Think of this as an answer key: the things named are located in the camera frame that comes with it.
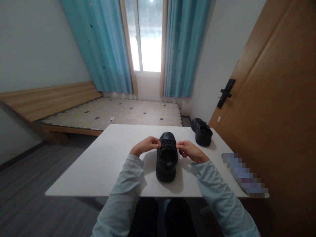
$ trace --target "blue curtain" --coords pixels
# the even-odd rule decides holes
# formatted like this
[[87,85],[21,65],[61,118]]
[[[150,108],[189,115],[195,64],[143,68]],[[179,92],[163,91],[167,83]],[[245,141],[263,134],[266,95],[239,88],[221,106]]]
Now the blue curtain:
[[119,1],[61,0],[98,91],[132,93]]
[[191,97],[210,2],[168,2],[164,97]]

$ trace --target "light blue sleeve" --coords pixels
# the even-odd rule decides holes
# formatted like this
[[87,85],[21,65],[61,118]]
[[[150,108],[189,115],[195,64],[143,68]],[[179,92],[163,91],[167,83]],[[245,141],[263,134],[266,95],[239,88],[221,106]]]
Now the light blue sleeve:
[[113,190],[100,212],[92,236],[127,236],[138,202],[144,162],[129,154]]
[[222,227],[224,236],[260,236],[256,224],[211,161],[192,163],[201,193]]

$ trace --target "pixelated blurred object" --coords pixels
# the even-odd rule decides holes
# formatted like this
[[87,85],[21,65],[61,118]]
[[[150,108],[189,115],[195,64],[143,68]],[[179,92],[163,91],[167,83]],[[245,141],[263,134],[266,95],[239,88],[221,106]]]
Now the pixelated blurred object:
[[239,186],[251,198],[268,198],[270,196],[268,188],[265,188],[265,184],[261,183],[261,179],[251,173],[249,168],[246,168],[246,164],[238,157],[238,153],[223,153],[222,158]]

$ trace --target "dark pants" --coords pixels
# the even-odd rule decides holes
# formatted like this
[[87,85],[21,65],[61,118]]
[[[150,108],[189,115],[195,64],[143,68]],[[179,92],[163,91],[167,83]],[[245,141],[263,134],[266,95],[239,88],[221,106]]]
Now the dark pants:
[[[140,198],[128,236],[157,236],[158,202],[154,198]],[[165,214],[169,236],[196,236],[191,212],[183,198],[172,198]]]

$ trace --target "hand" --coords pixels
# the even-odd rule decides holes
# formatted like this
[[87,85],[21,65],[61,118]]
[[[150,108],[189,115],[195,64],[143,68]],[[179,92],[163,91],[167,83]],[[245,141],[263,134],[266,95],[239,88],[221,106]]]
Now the hand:
[[144,152],[150,151],[152,149],[159,149],[161,147],[161,143],[158,138],[155,137],[147,137],[142,140],[140,143],[136,144],[132,149],[130,154],[139,157]]
[[190,141],[180,141],[176,145],[179,153],[183,157],[189,157],[197,164],[208,162],[210,159]]

